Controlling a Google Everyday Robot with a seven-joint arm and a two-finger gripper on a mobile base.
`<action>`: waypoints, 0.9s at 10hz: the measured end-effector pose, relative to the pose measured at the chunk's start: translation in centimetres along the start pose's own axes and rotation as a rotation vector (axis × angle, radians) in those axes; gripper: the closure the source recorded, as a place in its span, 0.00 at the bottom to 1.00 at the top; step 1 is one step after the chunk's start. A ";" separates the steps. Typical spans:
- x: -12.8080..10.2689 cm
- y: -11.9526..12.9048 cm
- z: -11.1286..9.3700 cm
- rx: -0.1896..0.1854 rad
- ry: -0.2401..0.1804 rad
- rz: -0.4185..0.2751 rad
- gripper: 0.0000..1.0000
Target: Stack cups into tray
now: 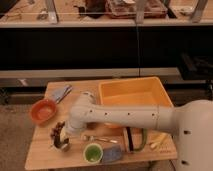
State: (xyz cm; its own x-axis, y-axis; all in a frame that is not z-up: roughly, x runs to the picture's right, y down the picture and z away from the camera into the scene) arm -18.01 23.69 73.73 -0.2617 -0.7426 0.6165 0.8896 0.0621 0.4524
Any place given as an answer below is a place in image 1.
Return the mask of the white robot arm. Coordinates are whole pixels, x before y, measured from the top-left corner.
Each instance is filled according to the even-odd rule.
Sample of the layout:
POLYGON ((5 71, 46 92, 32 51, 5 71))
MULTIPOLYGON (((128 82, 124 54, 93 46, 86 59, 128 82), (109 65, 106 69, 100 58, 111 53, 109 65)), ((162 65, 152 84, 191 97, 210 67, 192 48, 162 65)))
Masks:
POLYGON ((93 122, 176 135, 177 171, 213 170, 213 101, 196 100, 179 107, 102 106, 91 92, 83 92, 70 109, 65 131, 80 134, 93 122))

